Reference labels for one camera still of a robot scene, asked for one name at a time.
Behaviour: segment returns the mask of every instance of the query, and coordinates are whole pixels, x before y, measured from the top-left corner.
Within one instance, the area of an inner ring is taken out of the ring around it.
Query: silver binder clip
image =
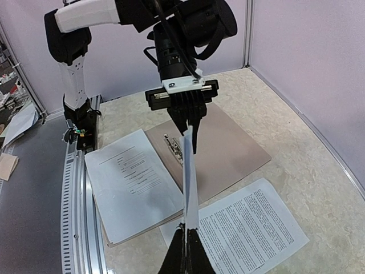
[[[181,151],[179,139],[170,139],[169,135],[167,134],[164,134],[164,138],[169,150],[175,156],[176,160],[178,160],[180,164],[183,164],[183,152]]]

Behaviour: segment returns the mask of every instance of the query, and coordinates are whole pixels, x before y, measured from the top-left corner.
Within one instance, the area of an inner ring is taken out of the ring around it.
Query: marble tabletop
[[[214,102],[239,124],[272,161],[202,206],[266,178],[310,242],[271,270],[287,273],[365,273],[365,202],[337,161],[300,117],[249,69],[211,75],[220,83]],[[144,93],[103,103],[98,146],[169,120],[151,111]],[[158,273],[167,252],[159,228],[109,248],[108,274]]]

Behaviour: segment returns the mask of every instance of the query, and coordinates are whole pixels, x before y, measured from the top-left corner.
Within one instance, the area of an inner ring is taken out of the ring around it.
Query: robotic arm
[[[90,26],[133,25],[141,32],[154,25],[144,52],[158,66],[162,88],[146,92],[152,110],[166,108],[179,131],[197,131],[206,103],[217,96],[218,82],[205,81],[196,59],[206,60],[224,38],[237,33],[234,15],[224,0],[64,0],[65,7],[44,16],[48,48],[59,62],[65,85],[64,115],[69,125],[65,140],[78,135],[78,149],[95,145],[96,116],[90,108],[83,79],[83,62],[91,43]],[[201,54],[195,47],[206,46]],[[155,60],[148,49],[156,49]]]

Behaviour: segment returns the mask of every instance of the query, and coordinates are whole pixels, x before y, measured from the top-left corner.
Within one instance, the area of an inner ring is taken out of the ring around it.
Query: white wall
[[[365,186],[365,1],[256,0],[251,65]]]
[[[236,16],[239,33],[224,40],[209,60],[201,62],[205,74],[242,67],[245,1],[227,0]],[[35,92],[49,112],[62,107],[63,85],[59,67],[48,53],[45,13],[62,7],[61,0],[3,0],[0,21]],[[157,68],[143,54],[153,46],[132,26],[104,25],[91,28],[92,43],[86,57],[85,85],[89,96],[104,100],[144,91],[159,85]]]

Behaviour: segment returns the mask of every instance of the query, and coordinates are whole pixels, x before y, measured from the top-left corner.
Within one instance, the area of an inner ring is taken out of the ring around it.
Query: brown folder
[[[183,168],[164,138],[180,137],[172,120],[145,132],[180,189]],[[203,203],[257,170],[271,157],[216,104],[200,123],[195,156],[199,202]]]

